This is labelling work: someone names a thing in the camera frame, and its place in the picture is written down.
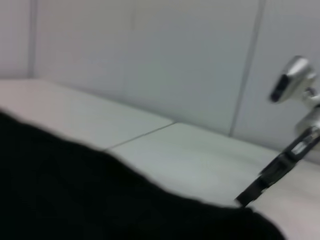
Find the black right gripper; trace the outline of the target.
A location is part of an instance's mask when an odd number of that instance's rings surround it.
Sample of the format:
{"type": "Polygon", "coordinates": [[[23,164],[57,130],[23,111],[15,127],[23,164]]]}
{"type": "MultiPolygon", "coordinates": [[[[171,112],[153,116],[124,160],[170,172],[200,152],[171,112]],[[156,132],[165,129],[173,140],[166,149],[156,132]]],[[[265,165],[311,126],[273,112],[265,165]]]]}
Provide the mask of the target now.
{"type": "Polygon", "coordinates": [[[257,200],[265,190],[278,182],[320,142],[320,129],[308,128],[275,157],[235,201],[242,207],[257,200]]]}

